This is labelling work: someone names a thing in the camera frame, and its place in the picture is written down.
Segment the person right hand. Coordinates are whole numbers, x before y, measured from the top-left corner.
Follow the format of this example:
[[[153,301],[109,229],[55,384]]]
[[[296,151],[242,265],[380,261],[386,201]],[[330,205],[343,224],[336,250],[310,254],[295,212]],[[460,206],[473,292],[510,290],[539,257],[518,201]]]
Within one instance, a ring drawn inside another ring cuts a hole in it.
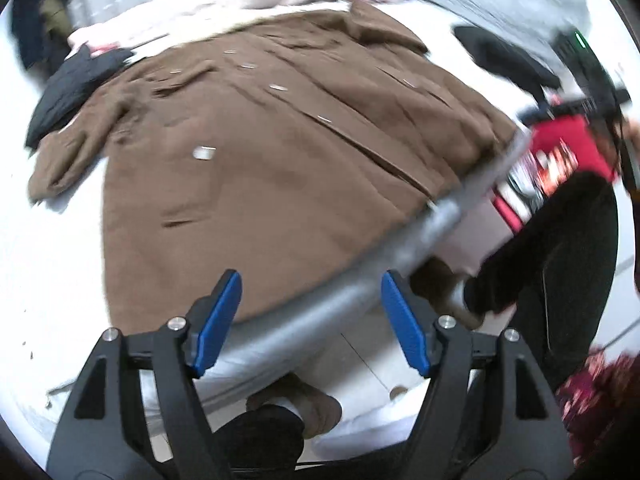
[[[639,122],[624,118],[615,125],[615,132],[604,120],[595,120],[589,126],[598,151],[620,173],[624,187],[630,196],[639,193],[639,179],[632,182],[629,166],[639,169]]]

